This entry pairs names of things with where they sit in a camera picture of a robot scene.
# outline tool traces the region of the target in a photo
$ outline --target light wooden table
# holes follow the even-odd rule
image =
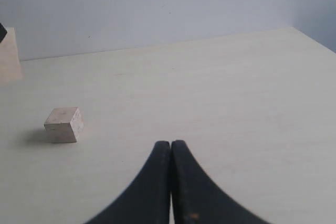
[[[22,62],[0,87],[0,222],[83,223],[157,140],[275,224],[336,221],[336,55],[293,28]],[[78,106],[75,144],[44,143]]]

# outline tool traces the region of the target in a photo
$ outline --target black object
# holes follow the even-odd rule
[[[0,43],[6,37],[7,30],[5,27],[0,23]]]
[[[268,224],[225,194],[186,143],[156,142],[138,176],[87,224],[168,224],[170,192],[176,224]]]
[[[169,142],[156,142],[131,185],[88,224],[168,224],[170,187]]]

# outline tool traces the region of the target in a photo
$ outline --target beige block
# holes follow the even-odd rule
[[[7,35],[0,43],[0,83],[22,78],[15,31],[14,28],[7,28],[6,30]]]
[[[51,112],[44,127],[51,143],[74,143],[78,141],[84,124],[77,107],[56,108]]]

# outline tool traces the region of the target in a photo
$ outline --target wooden block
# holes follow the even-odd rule
[[[56,108],[51,112],[44,127],[51,143],[74,143],[78,141],[84,124],[77,107]]]
[[[0,42],[0,83],[22,78],[21,66],[17,54],[14,28],[7,28],[7,35]]]

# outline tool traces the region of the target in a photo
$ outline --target white wall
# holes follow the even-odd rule
[[[21,60],[296,26],[336,49],[334,0],[0,0]]]

